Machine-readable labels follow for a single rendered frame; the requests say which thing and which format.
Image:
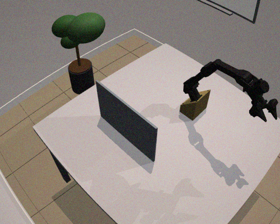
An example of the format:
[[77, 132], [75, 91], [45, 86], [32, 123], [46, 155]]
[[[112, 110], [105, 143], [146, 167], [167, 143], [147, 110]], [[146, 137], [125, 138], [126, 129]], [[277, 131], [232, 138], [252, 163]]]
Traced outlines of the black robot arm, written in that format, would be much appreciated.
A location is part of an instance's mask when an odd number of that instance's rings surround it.
[[[197, 101], [202, 96], [197, 90], [199, 80], [204, 77], [210, 76], [216, 70], [219, 70], [234, 78], [235, 81], [243, 87], [243, 92], [246, 91], [251, 99], [255, 99], [258, 95], [267, 93], [269, 91], [268, 82], [262, 80], [262, 78], [258, 79], [247, 70], [236, 69], [222, 62], [220, 59], [216, 59], [215, 61], [209, 62], [208, 64], [203, 66], [197, 75], [189, 78], [183, 83], [183, 91], [185, 94], [189, 95], [191, 99], [190, 102]], [[264, 106], [260, 102], [251, 102], [251, 104], [252, 107], [250, 110], [250, 114], [253, 117], [256, 117], [260, 114], [261, 108], [263, 108]]]

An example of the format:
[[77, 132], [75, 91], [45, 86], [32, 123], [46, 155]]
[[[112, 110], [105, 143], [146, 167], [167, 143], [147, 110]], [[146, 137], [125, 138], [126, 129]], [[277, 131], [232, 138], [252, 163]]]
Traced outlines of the dark grey flat panel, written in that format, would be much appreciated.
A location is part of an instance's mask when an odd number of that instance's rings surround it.
[[154, 162], [158, 127], [98, 80], [96, 88], [100, 116]]

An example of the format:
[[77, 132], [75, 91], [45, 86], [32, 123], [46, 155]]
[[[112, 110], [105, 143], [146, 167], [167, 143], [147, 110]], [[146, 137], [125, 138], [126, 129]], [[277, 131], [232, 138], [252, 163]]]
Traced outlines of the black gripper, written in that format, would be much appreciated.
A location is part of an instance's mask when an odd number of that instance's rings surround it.
[[273, 115], [273, 117], [277, 120], [277, 113], [276, 113], [276, 105], [278, 104], [277, 99], [271, 99], [267, 104], [267, 100], [265, 100], [262, 97], [262, 95], [263, 94], [260, 94], [255, 99], [252, 99], [252, 103], [260, 102], [264, 106], [263, 108], [261, 108], [261, 111], [260, 111], [260, 114], [258, 115], [258, 117], [260, 117], [262, 120], [267, 122], [265, 114], [263, 112], [263, 109], [267, 108], [268, 112], [271, 113]]

